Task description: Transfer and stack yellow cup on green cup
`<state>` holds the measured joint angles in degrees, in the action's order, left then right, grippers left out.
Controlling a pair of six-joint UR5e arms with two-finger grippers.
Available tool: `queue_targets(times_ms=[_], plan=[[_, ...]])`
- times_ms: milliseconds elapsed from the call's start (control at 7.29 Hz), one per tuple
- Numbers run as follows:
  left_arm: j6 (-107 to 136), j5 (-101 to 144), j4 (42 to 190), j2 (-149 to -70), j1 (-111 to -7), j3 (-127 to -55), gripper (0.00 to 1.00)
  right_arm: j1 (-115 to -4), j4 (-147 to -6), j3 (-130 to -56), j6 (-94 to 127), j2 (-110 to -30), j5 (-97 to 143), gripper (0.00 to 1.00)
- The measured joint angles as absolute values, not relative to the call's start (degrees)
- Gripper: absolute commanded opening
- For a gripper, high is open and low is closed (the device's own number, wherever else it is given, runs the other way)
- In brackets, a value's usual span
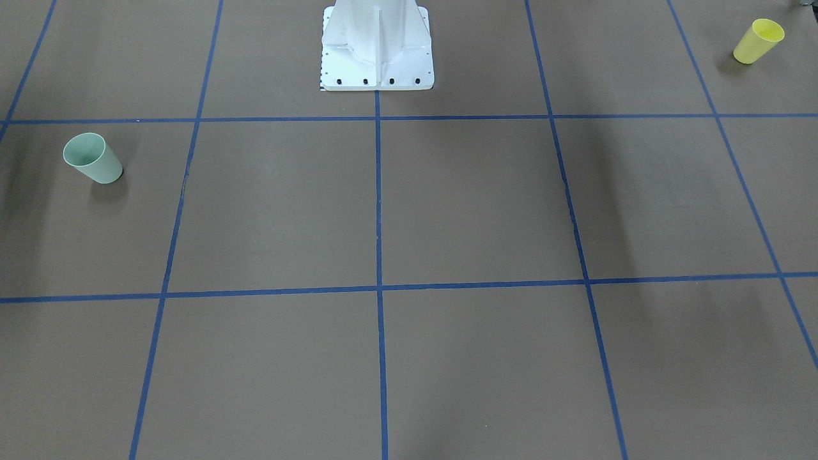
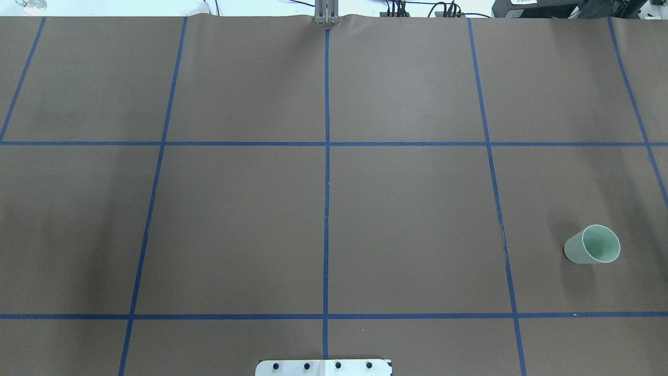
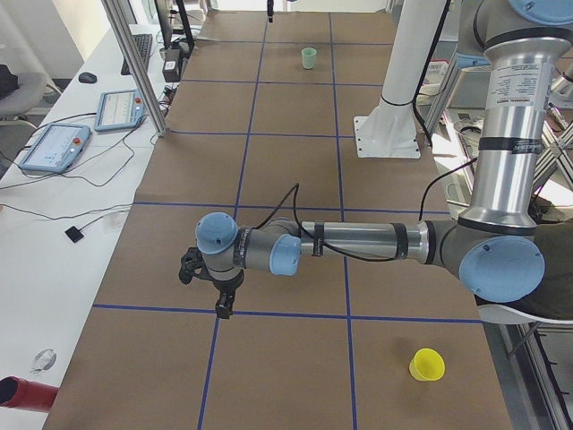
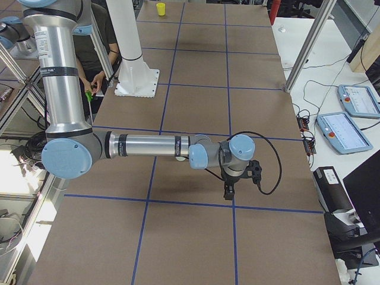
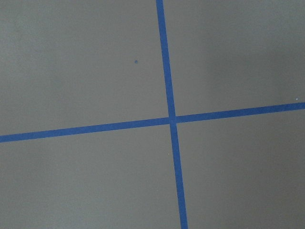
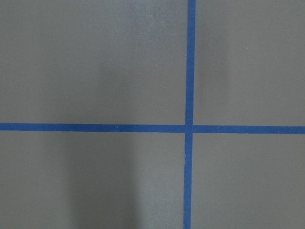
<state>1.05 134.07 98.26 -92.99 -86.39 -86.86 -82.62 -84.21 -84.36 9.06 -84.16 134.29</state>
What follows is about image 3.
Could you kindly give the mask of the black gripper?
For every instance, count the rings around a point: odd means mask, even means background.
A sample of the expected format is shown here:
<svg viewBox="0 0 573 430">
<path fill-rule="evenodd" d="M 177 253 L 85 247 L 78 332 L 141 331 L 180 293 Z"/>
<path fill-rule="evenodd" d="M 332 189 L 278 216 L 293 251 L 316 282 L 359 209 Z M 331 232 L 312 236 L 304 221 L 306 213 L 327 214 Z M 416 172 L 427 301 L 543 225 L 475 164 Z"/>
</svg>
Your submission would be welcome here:
<svg viewBox="0 0 573 430">
<path fill-rule="evenodd" d="M 229 319 L 234 313 L 234 297 L 236 291 L 241 287 L 244 282 L 244 271 L 239 270 L 238 273 L 231 279 L 220 280 L 214 279 L 212 281 L 214 287 L 219 292 L 219 298 L 215 305 L 216 315 L 219 319 Z"/>
</svg>

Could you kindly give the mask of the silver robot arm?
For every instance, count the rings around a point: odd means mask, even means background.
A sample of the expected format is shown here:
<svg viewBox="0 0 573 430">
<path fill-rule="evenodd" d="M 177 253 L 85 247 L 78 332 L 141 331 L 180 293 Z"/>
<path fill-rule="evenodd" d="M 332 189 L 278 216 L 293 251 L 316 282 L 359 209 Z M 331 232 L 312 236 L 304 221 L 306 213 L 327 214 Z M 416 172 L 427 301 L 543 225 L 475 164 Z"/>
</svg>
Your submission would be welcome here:
<svg viewBox="0 0 573 430">
<path fill-rule="evenodd" d="M 492 65 L 468 207 L 454 221 L 358 224 L 269 217 L 238 227 L 222 212 L 203 217 L 179 277 L 209 280 L 216 313 L 228 318 L 248 269 L 291 276 L 302 254 L 367 262 L 415 259 L 458 278 L 483 310 L 542 320 L 572 317 L 572 223 L 529 216 L 535 163 L 556 61 L 572 45 L 569 1 L 474 1 L 464 9 L 466 54 Z"/>
</svg>

